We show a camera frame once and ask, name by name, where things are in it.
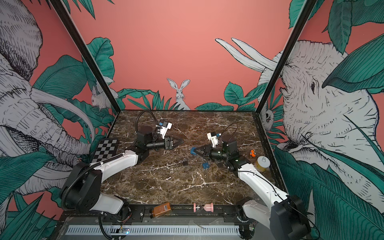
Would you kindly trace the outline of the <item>blue padlock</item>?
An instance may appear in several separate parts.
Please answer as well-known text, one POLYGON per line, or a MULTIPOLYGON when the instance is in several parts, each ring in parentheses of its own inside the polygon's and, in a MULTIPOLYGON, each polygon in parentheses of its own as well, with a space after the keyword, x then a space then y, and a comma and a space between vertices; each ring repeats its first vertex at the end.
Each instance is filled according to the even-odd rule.
POLYGON ((209 163, 203 163, 202 166, 203 166, 204 170, 207 170, 207 169, 210 168, 210 164, 209 163))
POLYGON ((197 155, 196 149, 197 149, 197 148, 195 148, 195 147, 192 147, 192 148, 191 148, 191 154, 192 154, 192 155, 195 155, 195 156, 197 155))

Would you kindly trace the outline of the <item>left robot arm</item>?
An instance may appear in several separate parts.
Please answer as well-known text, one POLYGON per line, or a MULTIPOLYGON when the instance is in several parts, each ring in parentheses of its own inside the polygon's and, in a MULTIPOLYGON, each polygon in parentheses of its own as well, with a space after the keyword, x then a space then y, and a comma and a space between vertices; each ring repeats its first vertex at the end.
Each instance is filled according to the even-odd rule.
POLYGON ((101 192, 102 183, 113 175, 145 160, 151 150, 172 150, 184 140, 165 135, 167 129, 158 126, 153 132, 149 126, 137 132, 134 144, 123 153, 93 164, 83 162, 75 165, 60 191, 61 208, 78 213, 104 212, 118 214, 124 200, 101 192))

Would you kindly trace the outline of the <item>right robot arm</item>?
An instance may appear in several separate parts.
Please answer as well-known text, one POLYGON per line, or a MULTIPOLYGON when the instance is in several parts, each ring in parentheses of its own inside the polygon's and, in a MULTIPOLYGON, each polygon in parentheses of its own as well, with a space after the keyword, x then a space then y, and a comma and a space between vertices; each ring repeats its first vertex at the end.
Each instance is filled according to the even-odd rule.
POLYGON ((248 200, 238 206, 241 221, 254 220, 270 229, 276 240, 301 240, 311 233, 303 201, 274 186, 246 157, 229 135, 214 136, 211 144, 192 148, 193 155, 225 166, 246 183, 263 201, 248 200))

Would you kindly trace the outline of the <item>small orange toy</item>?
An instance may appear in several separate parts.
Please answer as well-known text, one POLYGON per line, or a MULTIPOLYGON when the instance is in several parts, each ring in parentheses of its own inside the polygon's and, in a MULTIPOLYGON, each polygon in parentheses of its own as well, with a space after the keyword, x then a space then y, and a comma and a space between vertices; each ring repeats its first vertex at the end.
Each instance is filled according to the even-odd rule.
POLYGON ((250 157, 252 157, 252 158, 255 158, 255 157, 256 157, 255 150, 251 150, 251 151, 250 151, 250 157))

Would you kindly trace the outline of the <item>pink hourglass timer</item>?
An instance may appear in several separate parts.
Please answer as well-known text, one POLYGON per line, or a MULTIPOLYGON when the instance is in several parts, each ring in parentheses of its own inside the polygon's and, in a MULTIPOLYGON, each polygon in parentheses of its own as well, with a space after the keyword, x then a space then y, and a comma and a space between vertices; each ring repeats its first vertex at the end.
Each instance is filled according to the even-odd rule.
POLYGON ((209 203, 209 204, 193 204, 193 211, 194 213, 205 211, 208 213, 213 213, 214 212, 214 204, 209 203))

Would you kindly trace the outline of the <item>yellow white can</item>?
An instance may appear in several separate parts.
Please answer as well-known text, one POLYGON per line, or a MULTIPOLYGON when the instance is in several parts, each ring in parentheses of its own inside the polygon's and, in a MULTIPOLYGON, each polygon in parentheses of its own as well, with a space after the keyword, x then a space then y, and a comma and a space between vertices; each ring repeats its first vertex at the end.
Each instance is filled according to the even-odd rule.
POLYGON ((270 160, 265 156, 259 156, 255 162, 255 167, 259 172, 265 172, 271 165, 270 160))

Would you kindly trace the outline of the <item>checkerboard calibration board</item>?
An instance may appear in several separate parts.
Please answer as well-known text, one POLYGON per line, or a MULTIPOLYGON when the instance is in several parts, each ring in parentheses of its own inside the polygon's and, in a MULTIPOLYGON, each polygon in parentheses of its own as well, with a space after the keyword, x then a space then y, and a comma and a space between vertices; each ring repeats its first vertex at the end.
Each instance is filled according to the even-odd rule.
POLYGON ((118 145, 119 140, 117 138, 100 140, 94 153, 92 163, 100 162, 101 160, 115 156, 117 154, 118 145))

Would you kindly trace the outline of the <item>orange box device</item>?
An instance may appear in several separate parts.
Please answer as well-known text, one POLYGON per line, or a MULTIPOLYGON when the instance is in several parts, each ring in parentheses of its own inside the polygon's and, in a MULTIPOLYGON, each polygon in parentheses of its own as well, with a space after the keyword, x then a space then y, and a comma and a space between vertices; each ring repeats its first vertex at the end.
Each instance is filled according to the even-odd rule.
POLYGON ((155 206, 151 211, 151 215, 150 217, 151 218, 158 218, 158 217, 161 217, 165 214, 168 214, 172 211, 172 208, 171 208, 171 203, 170 202, 166 202, 166 203, 163 203, 161 205, 158 205, 158 206, 155 206))

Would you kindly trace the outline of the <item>black base frame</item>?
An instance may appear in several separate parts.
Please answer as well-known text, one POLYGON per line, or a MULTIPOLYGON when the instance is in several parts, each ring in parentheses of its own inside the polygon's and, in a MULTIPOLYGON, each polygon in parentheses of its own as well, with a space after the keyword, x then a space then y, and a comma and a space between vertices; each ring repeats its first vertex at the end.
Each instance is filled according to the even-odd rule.
MULTIPOLYGON (((115 209, 118 204, 105 206, 109 210, 86 209, 85 207, 77 207, 74 211, 65 211, 60 221, 73 218, 96 218, 101 215, 102 220, 110 223, 142 223, 144 218, 151 218, 150 211, 157 205, 142 205, 123 203, 118 211, 115 209)), ((266 226, 270 223, 291 224, 300 222, 300 212, 292 201, 286 200, 282 204, 274 204, 270 210, 268 207, 259 204, 252 199, 244 199, 235 205, 215 205, 214 212, 205 211, 194 213, 192 205, 171 205, 172 211, 162 217, 169 218, 223 218, 226 223, 246 224, 246 223, 262 223, 266 222, 266 226)))

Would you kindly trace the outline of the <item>white perforated rail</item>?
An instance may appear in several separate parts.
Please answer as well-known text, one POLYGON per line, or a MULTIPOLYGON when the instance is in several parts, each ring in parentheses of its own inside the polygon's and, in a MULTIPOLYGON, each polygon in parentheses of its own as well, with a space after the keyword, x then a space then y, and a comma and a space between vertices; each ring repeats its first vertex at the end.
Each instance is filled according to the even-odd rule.
MULTIPOLYGON (((198 225, 124 225, 106 226, 104 231, 109 236, 145 236, 145 235, 179 235, 179 236, 239 236, 237 226, 198 226, 198 225)), ((102 231, 96 225, 70 225, 66 236, 101 236, 102 231)))

